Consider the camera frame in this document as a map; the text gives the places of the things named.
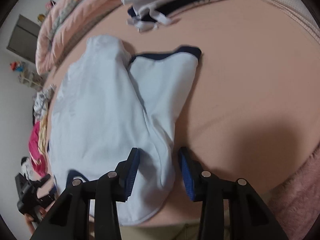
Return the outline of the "light blue t-shirt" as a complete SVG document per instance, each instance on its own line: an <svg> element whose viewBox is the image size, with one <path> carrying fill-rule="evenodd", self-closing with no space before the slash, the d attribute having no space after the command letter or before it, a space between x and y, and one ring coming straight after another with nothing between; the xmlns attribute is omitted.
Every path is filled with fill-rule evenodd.
<svg viewBox="0 0 320 240"><path fill-rule="evenodd" d="M121 225L140 224L162 207L175 181L175 123L189 95L201 50L131 55L113 36L93 36L68 68L53 105L49 161L62 192L72 171L96 180L141 150Z"/></svg>

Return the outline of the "black white patterned cloth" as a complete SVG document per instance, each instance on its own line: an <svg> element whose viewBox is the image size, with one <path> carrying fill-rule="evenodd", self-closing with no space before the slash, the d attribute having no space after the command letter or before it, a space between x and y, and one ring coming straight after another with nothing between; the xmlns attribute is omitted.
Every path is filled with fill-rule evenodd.
<svg viewBox="0 0 320 240"><path fill-rule="evenodd" d="M23 157L21 159L21 174L27 180L31 180L33 178L33 168L28 157Z"/></svg>

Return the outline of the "magenta pink garment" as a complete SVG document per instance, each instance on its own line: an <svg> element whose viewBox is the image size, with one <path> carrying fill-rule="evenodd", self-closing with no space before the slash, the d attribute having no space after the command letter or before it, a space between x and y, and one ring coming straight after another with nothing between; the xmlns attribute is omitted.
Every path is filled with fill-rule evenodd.
<svg viewBox="0 0 320 240"><path fill-rule="evenodd" d="M48 167L45 154L39 147L40 122L36 122L31 131L28 148L30 154L30 162L33 170L41 177L47 175Z"/></svg>

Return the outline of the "pale yellow garment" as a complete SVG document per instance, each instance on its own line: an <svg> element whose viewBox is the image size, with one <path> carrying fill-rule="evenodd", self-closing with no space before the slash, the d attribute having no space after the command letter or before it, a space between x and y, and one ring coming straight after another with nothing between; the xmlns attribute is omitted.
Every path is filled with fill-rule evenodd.
<svg viewBox="0 0 320 240"><path fill-rule="evenodd" d="M47 126L48 126L48 114L44 115L39 122L39 139L38 139L38 148L39 152L42 155L46 154L46 140L47 140Z"/></svg>

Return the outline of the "pink bed sheet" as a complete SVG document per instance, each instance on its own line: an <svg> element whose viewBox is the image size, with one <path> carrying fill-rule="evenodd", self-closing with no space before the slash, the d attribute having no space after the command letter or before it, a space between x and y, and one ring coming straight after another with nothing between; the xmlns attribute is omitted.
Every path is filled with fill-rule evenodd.
<svg viewBox="0 0 320 240"><path fill-rule="evenodd" d="M182 186L176 152L191 149L224 179L246 178L267 192L304 163L319 142L319 43L296 21L261 0L228 0L177 16L147 33L126 24L122 6L77 44L50 77L57 91L87 40L120 39L131 55L193 46L202 54L193 85L175 123L175 181L161 209L144 225L196 220L200 205Z"/></svg>

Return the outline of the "grey white patterned garment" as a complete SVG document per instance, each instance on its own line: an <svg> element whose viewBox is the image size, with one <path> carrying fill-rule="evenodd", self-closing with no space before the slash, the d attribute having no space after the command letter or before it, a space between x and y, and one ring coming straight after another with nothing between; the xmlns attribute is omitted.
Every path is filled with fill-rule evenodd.
<svg viewBox="0 0 320 240"><path fill-rule="evenodd" d="M36 93L34 98L33 115L35 121L41 121L48 114L50 102L54 96L56 85L51 84L48 88Z"/></svg>

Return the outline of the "pink fluffy sleeve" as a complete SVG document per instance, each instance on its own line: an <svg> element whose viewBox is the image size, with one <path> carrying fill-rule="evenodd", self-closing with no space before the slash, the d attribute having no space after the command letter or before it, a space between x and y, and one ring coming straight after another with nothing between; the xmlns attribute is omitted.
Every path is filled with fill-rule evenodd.
<svg viewBox="0 0 320 240"><path fill-rule="evenodd" d="M272 190L268 207L288 239L303 239L319 216L319 146L287 180Z"/></svg>

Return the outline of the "pink floral quilt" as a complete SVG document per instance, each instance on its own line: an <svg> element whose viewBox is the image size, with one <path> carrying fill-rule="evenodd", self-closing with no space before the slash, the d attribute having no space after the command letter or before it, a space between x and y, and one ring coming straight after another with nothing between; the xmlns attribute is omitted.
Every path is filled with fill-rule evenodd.
<svg viewBox="0 0 320 240"><path fill-rule="evenodd" d="M121 0L59 0L40 28L37 73L42 75L58 67L87 32L121 5Z"/></svg>

